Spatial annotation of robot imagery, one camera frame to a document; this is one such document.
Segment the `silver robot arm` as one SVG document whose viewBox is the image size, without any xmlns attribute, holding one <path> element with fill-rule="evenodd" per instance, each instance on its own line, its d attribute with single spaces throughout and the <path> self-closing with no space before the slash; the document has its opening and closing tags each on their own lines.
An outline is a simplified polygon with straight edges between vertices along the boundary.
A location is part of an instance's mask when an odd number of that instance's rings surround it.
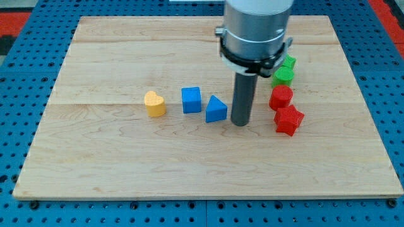
<svg viewBox="0 0 404 227">
<path fill-rule="evenodd" d="M 293 0 L 226 0 L 223 24 L 215 29 L 220 57 L 236 73 L 269 78 L 287 58 L 285 36 Z"/>
</svg>

